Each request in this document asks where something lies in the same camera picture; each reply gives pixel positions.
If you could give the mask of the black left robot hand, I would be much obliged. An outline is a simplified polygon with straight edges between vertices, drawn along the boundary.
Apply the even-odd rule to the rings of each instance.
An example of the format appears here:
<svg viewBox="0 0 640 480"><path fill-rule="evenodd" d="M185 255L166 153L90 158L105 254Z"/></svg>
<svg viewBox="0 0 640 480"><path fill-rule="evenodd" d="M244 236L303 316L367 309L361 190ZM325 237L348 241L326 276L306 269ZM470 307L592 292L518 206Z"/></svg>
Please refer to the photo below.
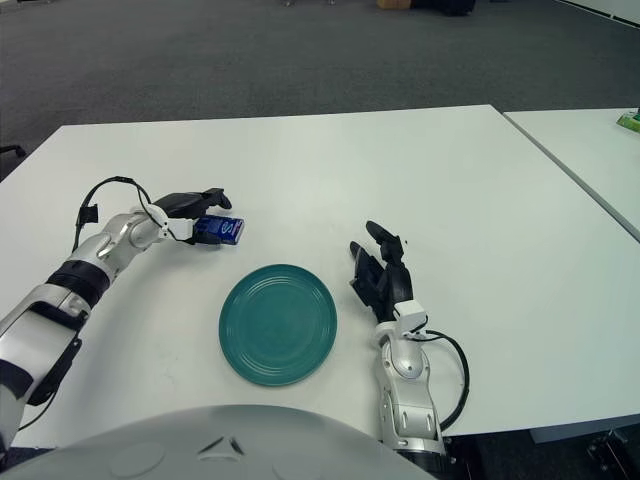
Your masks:
<svg viewBox="0 0 640 480"><path fill-rule="evenodd" d="M210 207L230 210L232 203L222 188L204 192L171 193L151 203L150 216L160 225L168 239L190 245L220 245L219 235L198 229L197 222L206 216Z"/></svg>

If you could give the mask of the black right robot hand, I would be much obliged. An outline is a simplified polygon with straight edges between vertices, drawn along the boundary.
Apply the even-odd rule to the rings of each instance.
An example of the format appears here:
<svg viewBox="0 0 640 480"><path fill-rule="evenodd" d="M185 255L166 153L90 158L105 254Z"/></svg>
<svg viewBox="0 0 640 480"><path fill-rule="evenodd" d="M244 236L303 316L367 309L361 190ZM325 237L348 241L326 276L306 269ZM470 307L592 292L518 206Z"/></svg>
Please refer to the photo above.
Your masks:
<svg viewBox="0 0 640 480"><path fill-rule="evenodd" d="M368 220L366 230L380 247L385 266L360 244L351 241L355 261L350 285L362 303L370 307L378 323L394 321L394 306L414 299L410 272L403 263L404 250L399 236Z"/></svg>

